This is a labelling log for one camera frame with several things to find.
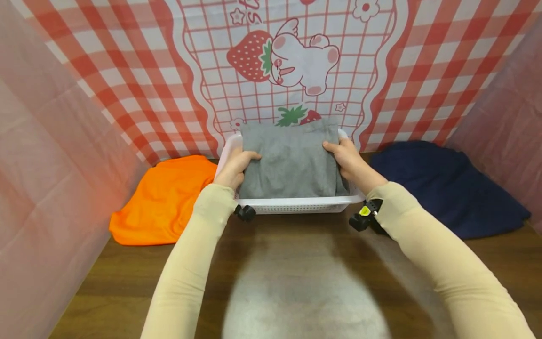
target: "strawberry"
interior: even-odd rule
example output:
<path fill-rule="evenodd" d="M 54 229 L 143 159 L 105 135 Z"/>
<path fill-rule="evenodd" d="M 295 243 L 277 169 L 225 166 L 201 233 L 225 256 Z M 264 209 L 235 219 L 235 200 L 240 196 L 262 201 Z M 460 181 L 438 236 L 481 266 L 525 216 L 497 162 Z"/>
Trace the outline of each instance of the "strawberry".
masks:
<path fill-rule="evenodd" d="M 302 121 L 299 122 L 299 125 L 305 125 L 305 124 L 308 124 L 308 123 L 311 123 L 315 120 L 320 120 L 322 118 L 322 116 L 320 114 L 318 114 L 316 111 L 314 110 L 309 110 L 307 112 L 307 116 L 305 118 L 303 118 Z"/>
<path fill-rule="evenodd" d="M 267 81 L 271 75 L 272 42 L 271 35 L 264 30 L 250 32 L 230 48 L 226 59 L 248 81 Z"/>
<path fill-rule="evenodd" d="M 299 121 L 299 125 L 301 126 L 311 123 L 315 120 L 320 120 L 322 118 L 322 116 L 318 114 L 315 110 L 307 111 L 307 108 L 303 108 L 303 105 L 299 105 L 291 109 L 280 107 L 278 111 L 283 112 L 283 114 L 282 119 L 280 119 L 275 126 L 285 127 L 290 125 L 296 125 L 299 119 L 302 118 L 302 120 Z"/>

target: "navy blue cloth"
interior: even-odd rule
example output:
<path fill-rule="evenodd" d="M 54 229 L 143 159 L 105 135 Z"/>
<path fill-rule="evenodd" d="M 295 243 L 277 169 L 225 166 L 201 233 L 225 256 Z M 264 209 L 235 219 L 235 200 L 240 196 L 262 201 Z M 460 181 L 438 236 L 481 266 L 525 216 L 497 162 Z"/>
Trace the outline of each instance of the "navy blue cloth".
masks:
<path fill-rule="evenodd" d="M 461 239 L 510 232 L 531 216 L 463 152 L 423 141 L 399 142 L 375 154 L 371 166 L 403 185 Z"/>

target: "pink fabric wall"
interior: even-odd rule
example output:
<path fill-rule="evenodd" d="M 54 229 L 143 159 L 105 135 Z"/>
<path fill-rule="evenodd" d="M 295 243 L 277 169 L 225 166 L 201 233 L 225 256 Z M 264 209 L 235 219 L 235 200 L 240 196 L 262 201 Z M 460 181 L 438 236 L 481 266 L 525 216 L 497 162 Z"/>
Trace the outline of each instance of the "pink fabric wall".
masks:
<path fill-rule="evenodd" d="M 0 337 L 45 338 L 146 169 L 0 1 Z"/>
<path fill-rule="evenodd" d="M 542 21 L 538 20 L 448 143 L 503 186 L 542 233 Z"/>
<path fill-rule="evenodd" d="M 150 164 L 216 157 L 245 123 L 322 116 L 364 151 L 442 144 L 542 12 L 542 0 L 10 1 Z"/>

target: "wooden table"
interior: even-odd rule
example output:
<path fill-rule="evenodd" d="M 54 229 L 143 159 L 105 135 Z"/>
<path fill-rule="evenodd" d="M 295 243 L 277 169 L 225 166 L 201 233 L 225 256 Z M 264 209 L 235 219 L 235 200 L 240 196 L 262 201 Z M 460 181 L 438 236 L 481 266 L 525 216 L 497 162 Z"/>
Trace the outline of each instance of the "wooden table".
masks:
<path fill-rule="evenodd" d="M 197 338 L 453 338 L 446 311 L 397 244 L 341 214 L 235 217 L 215 252 Z M 542 337 L 542 240 L 529 227 L 468 245 Z M 172 246 L 110 240 L 51 338 L 139 338 Z"/>

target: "folded shirt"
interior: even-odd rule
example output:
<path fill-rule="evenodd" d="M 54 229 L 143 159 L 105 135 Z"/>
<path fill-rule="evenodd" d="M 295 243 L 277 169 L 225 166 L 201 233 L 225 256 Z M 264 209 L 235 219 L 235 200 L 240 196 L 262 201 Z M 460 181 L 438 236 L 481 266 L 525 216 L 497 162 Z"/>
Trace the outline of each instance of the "folded shirt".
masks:
<path fill-rule="evenodd" d="M 332 154 L 324 141 L 339 140 L 338 125 L 323 118 L 303 126 L 245 125 L 243 149 L 262 155 L 244 172 L 243 199 L 325 197 L 347 195 Z"/>

